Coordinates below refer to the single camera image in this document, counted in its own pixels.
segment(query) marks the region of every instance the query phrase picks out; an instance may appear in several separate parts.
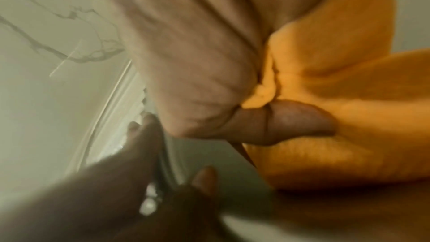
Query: orange cloth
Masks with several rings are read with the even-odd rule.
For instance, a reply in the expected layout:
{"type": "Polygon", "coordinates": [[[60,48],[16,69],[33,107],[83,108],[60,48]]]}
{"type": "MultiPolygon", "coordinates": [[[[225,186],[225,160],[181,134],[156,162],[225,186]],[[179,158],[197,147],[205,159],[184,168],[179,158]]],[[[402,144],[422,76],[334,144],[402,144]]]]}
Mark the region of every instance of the orange cloth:
{"type": "Polygon", "coordinates": [[[395,0],[325,0],[274,33],[243,108],[294,100],[330,112],[331,138],[245,146],[275,188],[317,190],[430,177],[430,50],[390,55],[395,0]]]}

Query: blurred hand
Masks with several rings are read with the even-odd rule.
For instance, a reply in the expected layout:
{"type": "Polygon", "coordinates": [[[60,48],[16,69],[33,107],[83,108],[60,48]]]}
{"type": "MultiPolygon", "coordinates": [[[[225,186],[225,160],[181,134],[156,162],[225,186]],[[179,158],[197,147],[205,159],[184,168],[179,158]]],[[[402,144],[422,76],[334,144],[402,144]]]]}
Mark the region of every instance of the blurred hand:
{"type": "Polygon", "coordinates": [[[152,180],[163,132],[158,120],[129,126],[118,154],[81,171],[0,220],[0,241],[207,241],[221,232],[217,173],[201,170],[149,217],[139,214],[152,180]]]}
{"type": "Polygon", "coordinates": [[[131,57],[174,136],[269,145],[333,134],[321,110],[273,102],[244,110],[268,35],[320,0],[111,0],[131,57]]]}

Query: folded cloth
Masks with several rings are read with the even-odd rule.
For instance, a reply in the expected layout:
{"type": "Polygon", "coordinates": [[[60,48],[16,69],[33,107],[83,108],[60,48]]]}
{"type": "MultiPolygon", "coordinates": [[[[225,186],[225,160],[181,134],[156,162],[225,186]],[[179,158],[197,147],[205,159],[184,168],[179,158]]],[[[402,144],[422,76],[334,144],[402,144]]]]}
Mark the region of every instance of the folded cloth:
{"type": "Polygon", "coordinates": [[[242,105],[318,106],[330,138],[245,145],[277,189],[319,190],[430,177],[430,50],[392,55],[396,0],[324,0],[274,33],[261,83],[242,105]]]}

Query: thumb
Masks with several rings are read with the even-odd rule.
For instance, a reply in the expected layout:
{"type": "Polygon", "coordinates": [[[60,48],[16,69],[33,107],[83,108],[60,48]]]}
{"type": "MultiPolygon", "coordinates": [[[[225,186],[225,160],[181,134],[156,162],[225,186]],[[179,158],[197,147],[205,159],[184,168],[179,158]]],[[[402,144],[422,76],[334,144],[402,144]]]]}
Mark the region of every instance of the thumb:
{"type": "Polygon", "coordinates": [[[333,135],[336,120],[303,103],[275,101],[259,109],[239,108],[217,132],[233,143],[273,145],[300,136],[333,135]]]}

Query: wall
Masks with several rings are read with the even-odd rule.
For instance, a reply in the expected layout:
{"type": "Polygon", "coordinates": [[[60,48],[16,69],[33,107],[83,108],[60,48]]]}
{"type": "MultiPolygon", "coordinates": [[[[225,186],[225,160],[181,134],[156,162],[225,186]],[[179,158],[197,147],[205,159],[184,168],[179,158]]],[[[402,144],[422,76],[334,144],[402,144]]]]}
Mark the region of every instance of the wall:
{"type": "Polygon", "coordinates": [[[127,61],[104,0],[0,0],[0,205],[64,175],[127,61]]]}

